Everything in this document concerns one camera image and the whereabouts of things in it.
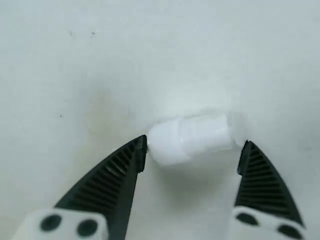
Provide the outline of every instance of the white background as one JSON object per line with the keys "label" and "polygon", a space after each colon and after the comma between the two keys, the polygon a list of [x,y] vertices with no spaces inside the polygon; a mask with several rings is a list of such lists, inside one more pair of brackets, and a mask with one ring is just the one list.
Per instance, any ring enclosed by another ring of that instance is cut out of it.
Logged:
{"label": "white background", "polygon": [[[310,236],[320,202],[316,0],[0,0],[0,233],[154,123],[244,113]],[[128,240],[223,239],[240,150],[139,175]]]}

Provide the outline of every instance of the ridged rubber pad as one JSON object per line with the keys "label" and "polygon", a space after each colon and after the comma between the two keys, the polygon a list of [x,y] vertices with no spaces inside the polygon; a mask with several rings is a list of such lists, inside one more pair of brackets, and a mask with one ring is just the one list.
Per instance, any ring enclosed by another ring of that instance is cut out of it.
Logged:
{"label": "ridged rubber pad", "polygon": [[253,208],[304,225],[284,181],[269,159],[251,141],[247,141],[242,150],[238,174],[242,180],[235,206]]}
{"label": "ridged rubber pad", "polygon": [[137,175],[145,168],[147,137],[142,135],[101,161],[55,205],[103,214],[109,240],[125,239]]}

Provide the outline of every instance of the white cylindrical object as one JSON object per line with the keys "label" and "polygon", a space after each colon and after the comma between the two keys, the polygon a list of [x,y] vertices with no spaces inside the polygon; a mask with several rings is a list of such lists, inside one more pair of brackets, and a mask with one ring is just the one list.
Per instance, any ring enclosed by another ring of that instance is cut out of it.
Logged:
{"label": "white cylindrical object", "polygon": [[156,162],[167,166],[191,161],[201,153],[231,149],[236,142],[229,119],[225,114],[208,114],[162,122],[148,132],[148,150]]}

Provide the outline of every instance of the mounting hole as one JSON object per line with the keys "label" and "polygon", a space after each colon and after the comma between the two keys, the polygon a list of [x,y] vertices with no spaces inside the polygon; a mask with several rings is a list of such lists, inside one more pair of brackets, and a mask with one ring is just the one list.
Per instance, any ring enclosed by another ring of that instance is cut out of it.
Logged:
{"label": "mounting hole", "polygon": [[278,232],[293,239],[303,239],[300,232],[297,229],[295,229],[293,226],[281,225],[278,227]]}
{"label": "mounting hole", "polygon": [[53,214],[53,215],[47,216],[45,219],[42,220],[42,222],[40,224],[40,228],[44,232],[53,231],[57,227],[59,227],[61,220],[62,220],[62,218],[58,214]]}
{"label": "mounting hole", "polygon": [[256,220],[256,218],[252,215],[249,215],[247,213],[240,213],[238,216],[236,216],[236,219],[240,220],[243,223],[252,225],[252,226],[258,226],[259,223]]}
{"label": "mounting hole", "polygon": [[98,224],[95,220],[87,219],[78,225],[77,232],[81,237],[89,237],[95,234]]}

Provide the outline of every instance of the white plastic object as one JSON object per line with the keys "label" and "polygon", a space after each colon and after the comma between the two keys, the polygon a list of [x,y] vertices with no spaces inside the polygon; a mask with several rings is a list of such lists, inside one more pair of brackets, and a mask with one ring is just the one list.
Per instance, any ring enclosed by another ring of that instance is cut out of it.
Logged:
{"label": "white plastic object", "polygon": [[216,152],[243,145],[235,137],[234,114],[206,114],[177,117],[153,126],[147,134],[151,157],[161,166],[185,163],[205,152]]}
{"label": "white plastic object", "polygon": [[[58,223],[52,216],[60,217]],[[30,213],[11,240],[106,240],[108,237],[107,220],[100,213],[48,208]]]}

